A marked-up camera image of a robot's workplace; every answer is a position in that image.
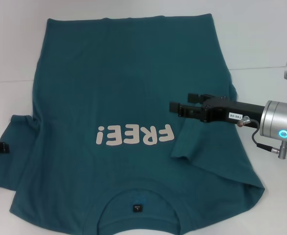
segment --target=white surface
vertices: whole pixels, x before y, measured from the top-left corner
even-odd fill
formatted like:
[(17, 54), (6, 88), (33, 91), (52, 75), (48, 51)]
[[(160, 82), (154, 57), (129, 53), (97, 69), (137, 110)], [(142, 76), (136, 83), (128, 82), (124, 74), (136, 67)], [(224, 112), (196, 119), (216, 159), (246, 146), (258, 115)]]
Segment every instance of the white surface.
[[(287, 0), (0, 0), (0, 136), (13, 114), (31, 114), (32, 79), (47, 18), (81, 20), (212, 13), (230, 69), (277, 67), (287, 61)], [(282, 68), (231, 71), (239, 101), (287, 102)], [(266, 187), (250, 211), (189, 235), (287, 235), (287, 159), (262, 151), (251, 128), (239, 135)], [(257, 137), (265, 144), (279, 142)], [(0, 188), (0, 235), (56, 235), (9, 213), (14, 192)], [(121, 235), (165, 235), (127, 231)]]

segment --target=white background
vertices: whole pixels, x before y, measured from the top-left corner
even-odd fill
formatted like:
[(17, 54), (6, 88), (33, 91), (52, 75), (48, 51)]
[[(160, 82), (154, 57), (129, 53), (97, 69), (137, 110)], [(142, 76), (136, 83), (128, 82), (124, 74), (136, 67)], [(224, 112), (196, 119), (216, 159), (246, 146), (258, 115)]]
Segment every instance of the white background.
[[(86, 20), (212, 13), (239, 101), (287, 102), (287, 0), (0, 0), (0, 136), (13, 114), (32, 112), (31, 89), (48, 18)], [(287, 235), (287, 159), (257, 149), (239, 128), (266, 187), (250, 211), (189, 235)], [(276, 147), (279, 142), (257, 139)], [(9, 213), (14, 192), (0, 188), (0, 235), (55, 235)], [(123, 235), (165, 235), (135, 230)]]

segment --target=label sticker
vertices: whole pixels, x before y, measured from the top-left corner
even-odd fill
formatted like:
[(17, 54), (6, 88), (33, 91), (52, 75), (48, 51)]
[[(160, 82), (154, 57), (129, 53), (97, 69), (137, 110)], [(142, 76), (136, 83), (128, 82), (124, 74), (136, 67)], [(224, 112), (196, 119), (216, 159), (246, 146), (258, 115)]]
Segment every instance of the label sticker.
[(229, 113), (228, 118), (241, 120), (242, 119), (242, 114)]
[(142, 211), (143, 211), (142, 204), (133, 205), (133, 212), (142, 212)]

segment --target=neckline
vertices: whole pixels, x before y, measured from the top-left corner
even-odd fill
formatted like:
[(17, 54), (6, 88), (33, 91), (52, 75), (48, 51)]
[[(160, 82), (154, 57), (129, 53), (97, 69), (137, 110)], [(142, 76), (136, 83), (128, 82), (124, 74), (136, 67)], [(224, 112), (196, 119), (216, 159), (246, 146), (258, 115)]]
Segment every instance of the neckline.
[[(189, 216), (184, 203), (177, 195), (175, 195), (175, 193), (171, 189), (153, 180), (138, 179), (132, 181), (125, 180), (122, 183), (115, 184), (113, 187), (110, 187), (109, 189), (104, 191), (104, 193), (99, 197), (99, 199), (93, 202), (93, 205), (90, 206), (89, 212), (87, 213), (86, 219), (82, 227), (82, 235), (99, 235), (98, 223), (103, 212), (105, 211), (106, 206), (114, 197), (130, 189), (144, 189), (152, 191), (160, 195), (169, 205), (171, 205), (172, 208), (175, 210), (175, 213), (179, 220), (180, 235), (185, 234), (191, 230), (195, 230), (191, 217)], [(136, 229), (134, 228), (134, 226), (134, 223), (130, 223), (129, 226), (124, 225), (124, 231)], [(140, 229), (155, 230), (156, 226), (150, 224), (150, 226), (142, 226), (140, 227)], [(176, 234), (177, 231), (169, 227), (164, 227), (163, 229), (160, 229), (160, 226), (157, 230), (162, 230), (169, 233), (172, 232), (173, 234)]]

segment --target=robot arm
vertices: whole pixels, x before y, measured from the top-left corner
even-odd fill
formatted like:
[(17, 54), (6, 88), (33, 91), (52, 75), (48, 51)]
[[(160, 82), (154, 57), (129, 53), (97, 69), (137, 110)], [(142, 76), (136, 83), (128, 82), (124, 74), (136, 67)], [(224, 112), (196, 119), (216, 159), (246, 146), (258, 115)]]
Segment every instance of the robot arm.
[[(287, 79), (287, 65), (284, 78)], [(279, 154), (280, 159), (287, 153), (287, 103), (268, 101), (265, 106), (247, 104), (204, 94), (188, 94), (188, 102), (199, 103), (201, 107), (171, 102), (170, 112), (184, 118), (194, 118), (202, 122), (224, 121), (237, 124), (239, 127), (256, 128), (252, 140), (257, 147)], [(282, 141), (280, 149), (257, 143), (254, 135), (260, 135)]]

